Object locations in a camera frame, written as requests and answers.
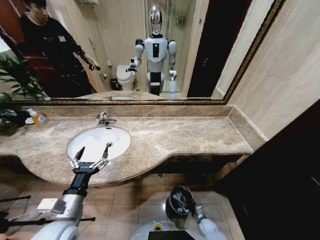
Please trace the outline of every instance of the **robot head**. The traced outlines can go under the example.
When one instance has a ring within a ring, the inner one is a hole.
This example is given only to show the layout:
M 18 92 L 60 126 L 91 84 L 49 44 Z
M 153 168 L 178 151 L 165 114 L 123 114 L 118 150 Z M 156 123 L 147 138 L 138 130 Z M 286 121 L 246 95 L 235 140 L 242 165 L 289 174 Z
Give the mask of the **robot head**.
M 153 35 L 159 35 L 162 25 L 162 13 L 161 8 L 153 5 L 150 10 L 150 23 Z

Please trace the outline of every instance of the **white sink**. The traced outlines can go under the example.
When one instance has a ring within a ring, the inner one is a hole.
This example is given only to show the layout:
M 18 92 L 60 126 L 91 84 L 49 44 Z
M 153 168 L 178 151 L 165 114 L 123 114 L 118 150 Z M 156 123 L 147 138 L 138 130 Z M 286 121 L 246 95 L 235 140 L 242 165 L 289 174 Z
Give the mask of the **white sink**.
M 130 145 L 130 135 L 117 127 L 97 127 L 76 135 L 69 143 L 67 154 L 73 159 L 77 152 L 85 147 L 81 162 L 97 162 L 101 159 L 106 144 L 112 143 L 108 149 L 108 160 L 122 155 Z

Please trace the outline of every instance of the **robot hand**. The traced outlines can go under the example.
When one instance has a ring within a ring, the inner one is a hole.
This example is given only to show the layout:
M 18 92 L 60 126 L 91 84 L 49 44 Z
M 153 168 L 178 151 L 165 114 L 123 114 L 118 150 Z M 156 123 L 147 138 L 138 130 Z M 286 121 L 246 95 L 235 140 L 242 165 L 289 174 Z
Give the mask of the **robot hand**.
M 170 81 L 175 81 L 176 77 L 177 77 L 177 71 L 176 70 L 170 70 L 169 71 L 169 75 L 170 75 Z
M 136 62 L 136 57 L 135 58 L 131 58 L 130 67 L 125 70 L 126 73 L 130 72 L 130 71 L 132 71 L 132 72 L 137 72 L 138 71 L 138 65 L 137 65 L 137 62 Z

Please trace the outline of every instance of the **faucet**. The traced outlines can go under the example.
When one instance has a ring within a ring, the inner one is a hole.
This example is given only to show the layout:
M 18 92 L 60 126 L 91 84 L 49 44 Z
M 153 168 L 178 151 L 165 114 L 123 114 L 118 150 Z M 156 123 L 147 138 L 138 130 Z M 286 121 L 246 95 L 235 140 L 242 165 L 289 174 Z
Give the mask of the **faucet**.
M 107 124 L 115 124 L 117 122 L 116 119 L 109 118 L 109 115 L 106 112 L 100 112 L 99 115 L 96 116 L 95 120 L 99 121 L 97 124 L 98 127 L 103 127 Z

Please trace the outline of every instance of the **gold mirror frame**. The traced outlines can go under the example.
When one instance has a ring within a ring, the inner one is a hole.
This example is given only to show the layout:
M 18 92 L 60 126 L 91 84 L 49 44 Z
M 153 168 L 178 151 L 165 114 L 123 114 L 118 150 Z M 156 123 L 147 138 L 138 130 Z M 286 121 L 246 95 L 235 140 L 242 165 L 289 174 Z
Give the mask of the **gold mirror frame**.
M 44 101 L 44 100 L 10 101 L 7 103 L 2 103 L 0 106 L 226 105 L 285 1 L 286 0 L 274 0 L 274 2 L 272 3 L 270 10 L 268 11 L 263 23 L 261 24 L 259 31 L 257 32 L 253 42 L 251 43 L 249 50 L 247 51 L 239 69 L 237 70 L 231 82 L 231 85 L 229 86 L 222 100 L 212 100 L 210 98 L 201 98 L 201 99 L 189 98 L 186 100 L 109 101 L 109 100 L 90 100 L 90 99 L 86 100 L 86 99 L 73 99 L 73 98 L 52 98 L 49 101 Z

